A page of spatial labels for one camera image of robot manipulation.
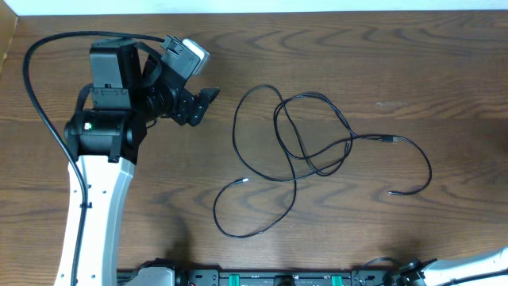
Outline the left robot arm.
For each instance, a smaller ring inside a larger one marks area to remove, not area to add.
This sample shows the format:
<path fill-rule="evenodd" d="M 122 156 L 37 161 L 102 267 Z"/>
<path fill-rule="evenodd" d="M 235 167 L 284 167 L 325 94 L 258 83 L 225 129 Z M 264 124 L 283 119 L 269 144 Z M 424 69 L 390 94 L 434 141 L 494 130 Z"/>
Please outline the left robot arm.
<path fill-rule="evenodd" d="M 185 89 L 210 54 L 190 39 L 166 37 L 158 53 L 132 38 L 96 41 L 93 82 L 65 126 L 70 199 L 57 285 L 115 285 L 121 220 L 148 122 L 200 123 L 217 88 Z"/>

